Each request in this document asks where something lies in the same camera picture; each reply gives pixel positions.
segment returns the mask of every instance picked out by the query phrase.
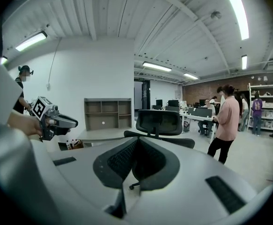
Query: ceiling light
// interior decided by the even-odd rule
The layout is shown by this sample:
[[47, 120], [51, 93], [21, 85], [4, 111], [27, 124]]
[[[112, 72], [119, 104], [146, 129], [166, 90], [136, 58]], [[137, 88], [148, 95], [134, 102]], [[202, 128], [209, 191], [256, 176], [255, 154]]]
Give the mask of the ceiling light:
[[248, 56], [247, 55], [242, 56], [241, 60], [243, 61], [243, 70], [247, 69]]
[[160, 69], [160, 70], [167, 71], [167, 72], [172, 70], [171, 68], [159, 66], [159, 65], [156, 65], [153, 63], [148, 63], [148, 62], [144, 62], [142, 65], [145, 67], [156, 68], [156, 69]]
[[184, 76], [187, 76], [187, 77], [190, 77], [190, 78], [192, 78], [192, 79], [198, 79], [197, 77], [195, 77], [195, 76], [193, 76], [193, 75], [190, 75], [190, 74], [188, 74], [188, 73], [185, 73], [185, 74], [183, 74]]
[[6, 63], [6, 62], [7, 62], [7, 57], [3, 56], [3, 57], [1, 58], [0, 64], [3, 65], [3, 64]]
[[23, 51], [25, 48], [44, 40], [47, 37], [47, 34], [44, 31], [41, 31], [37, 33], [36, 35], [33, 35], [32, 37], [28, 38], [26, 41], [22, 42], [20, 45], [16, 47], [16, 50]]
[[245, 40], [249, 38], [249, 27], [248, 27], [247, 16], [245, 14], [243, 3], [241, 0], [230, 0], [230, 2], [232, 4], [232, 7], [234, 9], [234, 12], [238, 21], [241, 39]]

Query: purple shirt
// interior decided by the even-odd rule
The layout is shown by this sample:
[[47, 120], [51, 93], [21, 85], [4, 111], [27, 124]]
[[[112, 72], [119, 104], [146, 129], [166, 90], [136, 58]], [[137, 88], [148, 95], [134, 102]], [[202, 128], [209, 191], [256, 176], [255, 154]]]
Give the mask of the purple shirt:
[[262, 100], [260, 98], [253, 101], [253, 117], [259, 117], [262, 113]]

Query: cable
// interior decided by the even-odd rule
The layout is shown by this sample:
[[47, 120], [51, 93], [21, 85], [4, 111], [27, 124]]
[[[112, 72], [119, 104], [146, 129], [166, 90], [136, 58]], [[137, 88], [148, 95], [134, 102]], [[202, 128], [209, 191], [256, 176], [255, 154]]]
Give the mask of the cable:
[[52, 64], [51, 64], [51, 68], [50, 68], [48, 83], [50, 83], [50, 77], [51, 77], [51, 71], [52, 71], [53, 62], [54, 62], [55, 55], [56, 55], [56, 52], [57, 52], [57, 49], [58, 49], [58, 46], [59, 46], [61, 40], [62, 40], [62, 38], [59, 39], [59, 42], [58, 42], [58, 44], [56, 46], [56, 49], [55, 49], [55, 53], [54, 53]]

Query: white ceiling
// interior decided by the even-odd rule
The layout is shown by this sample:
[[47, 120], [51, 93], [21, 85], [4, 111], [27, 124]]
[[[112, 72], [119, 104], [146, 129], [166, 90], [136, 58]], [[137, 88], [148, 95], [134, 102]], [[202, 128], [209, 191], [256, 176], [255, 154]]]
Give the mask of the white ceiling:
[[[242, 0], [250, 38], [242, 41], [229, 0], [20, 0], [3, 15], [3, 55], [40, 30], [47, 41], [69, 36], [135, 40], [135, 77], [178, 84], [273, 71], [273, 15], [263, 0]], [[210, 15], [219, 11], [221, 19]], [[248, 68], [241, 70], [241, 56]], [[171, 72], [143, 69], [149, 61]]]

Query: gray floor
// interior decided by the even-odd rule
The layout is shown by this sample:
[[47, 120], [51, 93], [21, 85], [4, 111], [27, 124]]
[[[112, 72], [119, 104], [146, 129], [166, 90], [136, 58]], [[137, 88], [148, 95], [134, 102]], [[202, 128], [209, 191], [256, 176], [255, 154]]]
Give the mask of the gray floor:
[[[257, 192], [273, 184], [273, 138], [270, 138], [269, 134], [262, 131], [261, 136], [257, 137], [250, 130], [238, 132], [225, 163], [228, 168], [248, 181]], [[199, 135], [197, 122], [192, 121], [190, 131], [180, 136], [193, 139], [196, 142], [194, 149], [207, 153], [210, 139]], [[219, 154], [220, 150], [214, 158], [218, 160]], [[139, 197], [139, 186], [134, 190], [129, 189], [129, 185], [135, 182], [137, 180], [130, 173], [123, 184], [127, 210], [130, 210]]]

